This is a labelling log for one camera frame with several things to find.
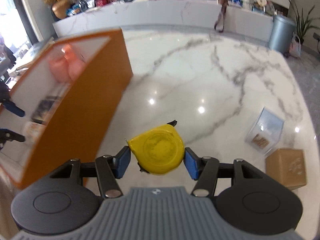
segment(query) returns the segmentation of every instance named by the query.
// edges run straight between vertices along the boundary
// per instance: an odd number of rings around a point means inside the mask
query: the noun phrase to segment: transparent container
[[[280,141],[283,125],[284,120],[263,108],[245,141],[265,155]]]

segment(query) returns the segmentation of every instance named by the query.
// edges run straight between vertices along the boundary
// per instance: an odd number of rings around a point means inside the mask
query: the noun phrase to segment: gray tile floor
[[[215,33],[213,29],[195,28],[195,27],[185,27],[185,26],[170,26],[170,25],[144,25],[144,26],[134,26],[123,28],[124,30],[157,30],[157,31],[180,31],[187,33]],[[223,33],[218,34],[228,38],[233,38],[236,40],[247,41],[256,45],[266,46],[267,43],[241,36],[235,33]],[[308,53],[302,51],[301,58],[295,59],[289,57],[287,59],[288,65],[291,68],[299,86],[301,92],[304,96],[306,104],[309,108],[313,126],[315,128],[318,145],[320,147],[320,62],[309,55]]]

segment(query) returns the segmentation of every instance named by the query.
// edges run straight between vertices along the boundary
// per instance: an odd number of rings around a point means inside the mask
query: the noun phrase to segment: pink object
[[[62,48],[62,51],[64,52],[64,57],[69,64],[69,76],[72,81],[75,81],[85,69],[85,62],[78,58],[76,52],[70,44],[65,45]]]
[[[49,59],[49,68],[52,75],[59,83],[70,82],[68,62],[65,57]]]

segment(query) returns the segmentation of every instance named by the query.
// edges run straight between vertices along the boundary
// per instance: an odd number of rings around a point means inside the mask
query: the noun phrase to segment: brown cardboard box
[[[290,190],[307,184],[303,150],[278,149],[266,158],[266,174]]]

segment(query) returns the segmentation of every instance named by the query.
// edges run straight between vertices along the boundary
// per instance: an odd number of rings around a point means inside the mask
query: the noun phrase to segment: marble tabletop
[[[198,156],[232,163],[243,158],[265,170],[265,157],[245,143],[263,107],[285,120],[278,147],[303,149],[308,184],[295,190],[303,203],[297,232],[312,239],[320,205],[320,161],[314,128],[303,96],[283,56],[265,47],[215,34],[124,31],[134,77],[113,117],[98,156],[115,155],[131,139],[177,120],[185,146]],[[185,186],[183,164],[164,176],[140,173],[135,157],[118,181],[130,187]],[[99,193],[96,182],[87,187]],[[216,194],[230,187],[219,179]]]

